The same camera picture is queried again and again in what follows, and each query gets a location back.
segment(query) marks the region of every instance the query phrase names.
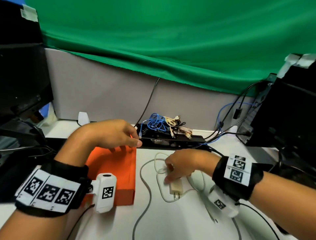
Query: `fingernail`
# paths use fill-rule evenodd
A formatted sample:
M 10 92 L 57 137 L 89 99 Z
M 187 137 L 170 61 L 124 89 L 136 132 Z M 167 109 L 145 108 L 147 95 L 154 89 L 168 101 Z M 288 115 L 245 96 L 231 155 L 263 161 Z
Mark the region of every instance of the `fingernail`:
M 143 144 L 143 142 L 142 141 L 140 141 L 140 140 L 138 140 L 137 141 L 137 147 L 139 148 L 139 147 L 141 147 L 142 146 L 142 144 Z

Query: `black plug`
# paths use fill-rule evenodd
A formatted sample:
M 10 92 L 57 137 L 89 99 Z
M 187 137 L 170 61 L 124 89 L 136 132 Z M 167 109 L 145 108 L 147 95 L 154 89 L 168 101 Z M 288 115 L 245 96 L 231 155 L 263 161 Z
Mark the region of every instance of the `black plug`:
M 242 112 L 242 108 L 237 108 L 235 113 L 234 113 L 233 119 L 240 118 L 241 112 Z

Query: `wrist strap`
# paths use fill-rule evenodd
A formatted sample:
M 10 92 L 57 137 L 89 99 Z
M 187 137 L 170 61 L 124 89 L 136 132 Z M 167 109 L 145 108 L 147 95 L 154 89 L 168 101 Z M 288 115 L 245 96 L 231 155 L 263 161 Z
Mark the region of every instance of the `wrist strap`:
M 213 181 L 233 200 L 249 200 L 257 183 L 263 178 L 263 171 L 255 163 L 234 155 L 222 157 L 213 173 Z
M 87 178 L 88 167 L 75 167 L 51 161 L 36 167 L 17 190 L 18 210 L 38 217 L 58 217 L 77 209 L 91 180 Z

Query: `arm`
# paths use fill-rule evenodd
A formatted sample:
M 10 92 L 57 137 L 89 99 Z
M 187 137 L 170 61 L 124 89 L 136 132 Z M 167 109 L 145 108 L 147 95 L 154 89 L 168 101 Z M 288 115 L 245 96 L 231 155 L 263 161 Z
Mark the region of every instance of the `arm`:
M 166 164 L 172 164 L 174 171 L 165 182 L 187 176 L 194 170 L 212 176 L 219 159 L 202 150 L 176 151 L 166 159 Z M 316 190 L 264 172 L 249 201 L 294 237 L 310 240 L 316 235 Z
M 90 123 L 70 135 L 55 160 L 82 167 L 95 147 L 140 147 L 141 144 L 136 130 L 124 120 Z M 40 218 L 16 210 L 0 230 L 0 239 L 57 240 L 64 231 L 66 221 L 67 215 Z

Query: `green fabric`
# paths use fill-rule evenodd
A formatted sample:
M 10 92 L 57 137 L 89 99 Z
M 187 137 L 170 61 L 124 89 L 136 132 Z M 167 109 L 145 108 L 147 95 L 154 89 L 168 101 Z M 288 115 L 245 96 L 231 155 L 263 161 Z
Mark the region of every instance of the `green fabric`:
M 216 91 L 239 93 L 289 53 L 316 53 L 315 0 L 26 0 L 45 43 Z

